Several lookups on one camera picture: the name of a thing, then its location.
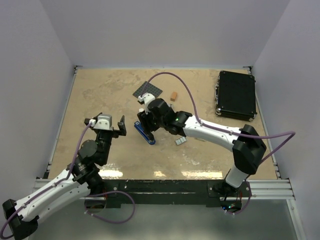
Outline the staple tray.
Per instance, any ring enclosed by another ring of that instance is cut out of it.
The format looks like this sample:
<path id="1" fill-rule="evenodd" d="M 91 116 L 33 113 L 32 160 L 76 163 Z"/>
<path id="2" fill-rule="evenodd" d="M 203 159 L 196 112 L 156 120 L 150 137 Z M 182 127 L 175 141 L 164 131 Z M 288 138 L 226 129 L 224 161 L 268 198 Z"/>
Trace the staple tray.
<path id="1" fill-rule="evenodd" d="M 175 144 L 177 146 L 182 145 L 183 143 L 185 143 L 187 141 L 186 137 L 182 136 L 180 138 L 178 138 L 177 140 L 175 140 Z"/>

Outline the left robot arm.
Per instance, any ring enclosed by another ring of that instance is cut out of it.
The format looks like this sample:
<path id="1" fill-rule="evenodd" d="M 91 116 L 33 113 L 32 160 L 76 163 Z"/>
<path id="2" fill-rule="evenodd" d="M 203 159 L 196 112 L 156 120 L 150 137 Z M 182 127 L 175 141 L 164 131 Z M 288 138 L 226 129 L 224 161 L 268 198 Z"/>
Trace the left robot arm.
<path id="1" fill-rule="evenodd" d="M 99 113 L 84 121 L 85 128 L 78 140 L 71 163 L 54 179 L 19 200 L 8 199 L 2 204 L 6 227 L 11 235 L 1 235 L 2 240 L 14 238 L 24 240 L 32 235 L 50 214 L 73 201 L 89 195 L 99 196 L 105 190 L 105 183 L 99 174 L 99 167 L 107 163 L 112 140 L 126 136 L 125 119 L 112 126 L 112 116 Z M 95 132 L 96 138 L 83 141 L 88 129 Z"/>

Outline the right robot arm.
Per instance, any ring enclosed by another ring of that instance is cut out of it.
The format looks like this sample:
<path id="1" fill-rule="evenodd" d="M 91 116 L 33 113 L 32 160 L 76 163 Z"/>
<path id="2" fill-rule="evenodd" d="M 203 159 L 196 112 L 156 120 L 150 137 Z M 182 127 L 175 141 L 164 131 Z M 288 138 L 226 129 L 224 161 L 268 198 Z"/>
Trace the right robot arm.
<path id="1" fill-rule="evenodd" d="M 267 147 L 251 125 L 237 128 L 201 120 L 192 113 L 174 111 L 162 98 L 149 93 L 138 97 L 138 102 L 143 108 L 137 116 L 150 141 L 154 140 L 153 132 L 162 128 L 171 135 L 204 140 L 232 152 L 233 166 L 215 187 L 216 192 L 233 197 L 244 180 L 256 174 Z"/>

